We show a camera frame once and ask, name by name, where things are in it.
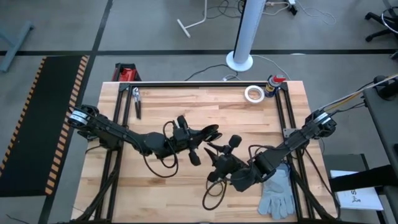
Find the roll of tape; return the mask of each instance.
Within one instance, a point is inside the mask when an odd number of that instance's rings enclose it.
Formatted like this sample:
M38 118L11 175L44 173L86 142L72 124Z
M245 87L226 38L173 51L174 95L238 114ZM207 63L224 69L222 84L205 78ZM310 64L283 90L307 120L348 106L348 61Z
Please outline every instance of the roll of tape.
M258 94L260 95L260 98L258 98L258 99L252 99L252 98L250 98L250 96L249 96L249 92L250 91L256 91L256 92L258 92ZM245 89L245 91L244 91L244 97L246 98L246 100L247 101L249 101L250 103L260 103L263 99L264 99L264 90L262 90L262 88L260 88L260 87L258 87L258 86L255 86L255 85L253 85L253 86L249 86L249 87L247 87L246 89Z

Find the white chair leg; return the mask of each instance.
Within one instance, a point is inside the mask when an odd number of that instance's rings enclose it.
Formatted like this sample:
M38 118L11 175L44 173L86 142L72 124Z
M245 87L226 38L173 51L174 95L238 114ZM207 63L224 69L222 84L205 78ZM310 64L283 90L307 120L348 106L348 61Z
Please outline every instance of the white chair leg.
M187 35L187 37L190 38L191 35L189 34L189 32L188 32L187 29L188 29L188 28L191 28L191 27L193 27L193 26L199 25L199 24L201 24L201 23L204 23L204 22L206 21L206 18L207 18L207 0L205 0L205 16L204 16L204 18L203 18L201 21L196 22L196 23L191 24L191 25L186 26L186 27L182 24L182 22L180 21L180 19L177 19L177 22L178 22L178 24L180 24L180 27L181 27L181 29L184 31L185 35Z

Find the white pole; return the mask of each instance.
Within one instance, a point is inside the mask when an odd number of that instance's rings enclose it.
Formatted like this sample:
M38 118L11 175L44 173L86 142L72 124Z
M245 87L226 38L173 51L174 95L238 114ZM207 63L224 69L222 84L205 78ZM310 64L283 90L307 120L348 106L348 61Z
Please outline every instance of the white pole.
M250 56L250 50L256 36L265 4L266 0L246 0L235 49L226 57L227 65L237 72L247 71L253 65L253 58Z
M199 25L199 24L201 24L201 23L204 23L204 22L206 21L206 18L207 18L207 0L205 0L205 16L204 16L204 18L203 18L201 21L196 22L196 23L191 24L191 25L186 26L186 27L182 24L182 22L180 21L180 19L177 19L177 22L178 22L178 24L180 24L180 27L181 27L181 29L184 31L185 35L187 35L187 37L190 38L191 35L189 34L189 32L188 32L187 29L188 29L188 28L191 28L191 27L193 27L193 26Z

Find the work glove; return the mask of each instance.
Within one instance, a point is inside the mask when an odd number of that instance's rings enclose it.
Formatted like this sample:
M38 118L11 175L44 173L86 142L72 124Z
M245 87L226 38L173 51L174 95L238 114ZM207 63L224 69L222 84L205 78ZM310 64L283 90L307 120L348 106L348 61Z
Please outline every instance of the work glove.
M271 214L274 220L294 214L293 192L289 182L289 167L281 164L275 174L263 183L258 212Z

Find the wooden tabletop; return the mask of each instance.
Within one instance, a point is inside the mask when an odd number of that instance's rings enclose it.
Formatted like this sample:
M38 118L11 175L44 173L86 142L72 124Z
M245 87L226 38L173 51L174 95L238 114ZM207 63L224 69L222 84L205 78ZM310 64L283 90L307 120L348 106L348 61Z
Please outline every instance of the wooden tabletop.
M290 99L297 127L304 124L310 114L307 96L302 82L288 82ZM119 83L103 83L99 96L100 113L113 117ZM248 146L267 144L277 146L282 141L276 102L266 98L259 104L250 104L243 97L245 87L189 87L189 88L140 88L142 98L142 119L136 119L134 103L129 114L129 128L137 133L162 132L163 125L183 114L188 125L193 129L202 129L210 124L218 124L223 137L215 144L228 144L233 134L242 137L242 143L233 151L242 160L249 159ZM126 93L122 100L124 105ZM282 97L287 123L287 110ZM121 108L121 123L124 106ZM98 142L89 143L89 147ZM175 177L161 179L156 177L145 166L142 156L131 145L124 145L118 191L116 196L113 222L274 222L269 216L259 215L257 208L261 198L262 185L256 184L245 192L237 192L228 186L221 205L207 211L201 201L205 193L206 178L214 170L211 160L203 150L202 143L197 150L201 165L191 165L188 152L178 154L180 169ZM314 158L323 178L327 181L322 154L317 141L311 141L307 147ZM102 148L90 151L85 158L83 171L75 201L75 208L84 210L99 191L106 151ZM310 190L326 210L335 215L332 198L322 185L319 176L304 156ZM158 173L167 175L174 170L166 169L154 156L148 157L151 167ZM301 191L300 200L303 214L307 217L304 197ZM208 197L206 205L212 207L218 197ZM103 214L107 211L107 198ZM73 210L72 218L81 215ZM295 215L282 222L294 222Z

